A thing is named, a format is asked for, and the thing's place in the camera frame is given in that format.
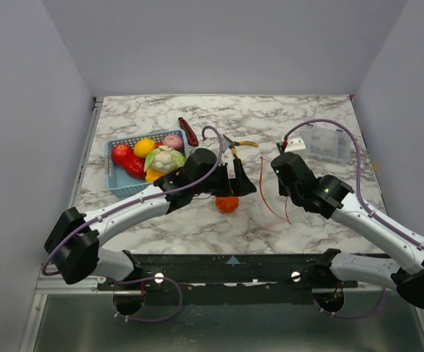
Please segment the clear zip bag orange zipper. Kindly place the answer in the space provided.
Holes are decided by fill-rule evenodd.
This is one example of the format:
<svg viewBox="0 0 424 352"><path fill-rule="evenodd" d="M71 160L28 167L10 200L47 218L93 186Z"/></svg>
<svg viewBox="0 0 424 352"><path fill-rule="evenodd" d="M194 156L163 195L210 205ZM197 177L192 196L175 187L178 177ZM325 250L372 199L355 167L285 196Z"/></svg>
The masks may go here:
<svg viewBox="0 0 424 352"><path fill-rule="evenodd" d="M279 183L271 168L271 160L260 155L259 161L258 193L263 205L266 229L275 233L307 235L308 226L302 210L291 202L289 196L279 194Z"/></svg>

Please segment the yellow orange fruit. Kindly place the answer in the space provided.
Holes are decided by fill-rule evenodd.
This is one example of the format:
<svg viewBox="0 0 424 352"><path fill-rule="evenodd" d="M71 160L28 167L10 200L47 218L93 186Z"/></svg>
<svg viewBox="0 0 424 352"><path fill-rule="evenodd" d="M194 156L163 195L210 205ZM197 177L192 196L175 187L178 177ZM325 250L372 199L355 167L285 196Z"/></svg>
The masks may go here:
<svg viewBox="0 0 424 352"><path fill-rule="evenodd" d="M133 153L139 158L146 159L147 155L156 148L157 144L154 140L143 138L134 145Z"/></svg>

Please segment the red apple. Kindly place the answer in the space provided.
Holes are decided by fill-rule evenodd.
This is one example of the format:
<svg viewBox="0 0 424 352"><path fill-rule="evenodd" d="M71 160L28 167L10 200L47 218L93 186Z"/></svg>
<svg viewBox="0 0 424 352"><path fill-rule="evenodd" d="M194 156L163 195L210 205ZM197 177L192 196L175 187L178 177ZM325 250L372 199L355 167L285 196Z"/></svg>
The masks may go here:
<svg viewBox="0 0 424 352"><path fill-rule="evenodd" d="M133 150L127 144L116 144L112 148L111 157L115 165L122 165L125 159L133 154Z"/></svg>

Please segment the yellow bell pepper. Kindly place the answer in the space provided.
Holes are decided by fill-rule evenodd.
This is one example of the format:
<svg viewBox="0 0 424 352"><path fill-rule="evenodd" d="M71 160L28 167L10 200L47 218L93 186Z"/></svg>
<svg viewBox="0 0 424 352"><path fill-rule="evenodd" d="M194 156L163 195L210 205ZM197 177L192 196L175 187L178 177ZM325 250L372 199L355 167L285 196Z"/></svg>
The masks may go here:
<svg viewBox="0 0 424 352"><path fill-rule="evenodd" d="M145 181L147 183L153 183L155 182L157 179L159 179L160 177L165 176L166 173L158 171L156 169L152 169L149 168L146 172L145 172Z"/></svg>

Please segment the blue plastic basket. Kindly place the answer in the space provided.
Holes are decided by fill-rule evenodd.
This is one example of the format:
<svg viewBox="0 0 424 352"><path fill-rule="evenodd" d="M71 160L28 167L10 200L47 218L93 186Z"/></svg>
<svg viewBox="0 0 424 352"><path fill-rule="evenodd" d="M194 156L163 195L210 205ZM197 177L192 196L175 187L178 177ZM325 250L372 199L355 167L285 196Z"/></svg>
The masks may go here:
<svg viewBox="0 0 424 352"><path fill-rule="evenodd" d="M184 143L183 149L180 151L185 157L189 156L189 146L187 143L186 133L180 129L173 129L169 131L156 131L153 133L141 134L138 136L128 136L120 139L112 139L105 143L104 161L105 161L105 179L106 188L112 192L117 198L131 197L134 194L143 191L150 183L145 180L136 179L131 177L123 169L122 166L116 165L112 160L112 150L118 144L126 144L133 148L134 145L141 139L149 138L155 142L162 142L164 137L174 134L179 136Z"/></svg>

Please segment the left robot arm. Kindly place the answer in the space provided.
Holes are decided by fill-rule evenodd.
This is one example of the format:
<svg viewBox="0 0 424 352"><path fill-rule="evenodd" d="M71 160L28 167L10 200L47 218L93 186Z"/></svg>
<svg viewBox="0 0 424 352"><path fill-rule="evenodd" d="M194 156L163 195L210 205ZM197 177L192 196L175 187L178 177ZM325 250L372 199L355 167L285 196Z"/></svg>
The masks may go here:
<svg viewBox="0 0 424 352"><path fill-rule="evenodd" d="M140 272L132 254L113 252L104 244L144 221L187 206L195 196L244 197L257 191L241 160L233 161L235 176L210 150L199 148L186 163L151 183L143 191L105 208L82 213L71 207L62 212L44 249L65 283L72 285L91 275L114 279L130 290L139 284Z"/></svg>

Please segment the red bell pepper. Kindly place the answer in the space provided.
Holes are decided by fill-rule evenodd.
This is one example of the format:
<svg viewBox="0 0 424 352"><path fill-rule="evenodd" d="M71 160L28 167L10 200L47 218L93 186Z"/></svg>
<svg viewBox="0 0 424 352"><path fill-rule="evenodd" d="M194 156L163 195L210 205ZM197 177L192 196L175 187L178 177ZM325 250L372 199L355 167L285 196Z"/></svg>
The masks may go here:
<svg viewBox="0 0 424 352"><path fill-rule="evenodd" d="M123 169L125 172L136 179L142 180L145 178L144 167L144 160L136 155L128 155L123 161Z"/></svg>

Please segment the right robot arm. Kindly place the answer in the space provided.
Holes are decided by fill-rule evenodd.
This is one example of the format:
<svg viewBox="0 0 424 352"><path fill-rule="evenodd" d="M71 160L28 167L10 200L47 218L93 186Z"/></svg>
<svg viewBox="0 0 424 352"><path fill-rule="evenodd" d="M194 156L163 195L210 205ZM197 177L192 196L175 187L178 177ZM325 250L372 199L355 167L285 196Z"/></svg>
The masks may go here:
<svg viewBox="0 0 424 352"><path fill-rule="evenodd" d="M364 282L394 290L411 305L424 309L424 236L371 207L341 179L316 177L300 155L283 153L271 162L271 168L279 190L294 205L348 227L386 254L368 257L336 251L329 262L315 268L319 285Z"/></svg>

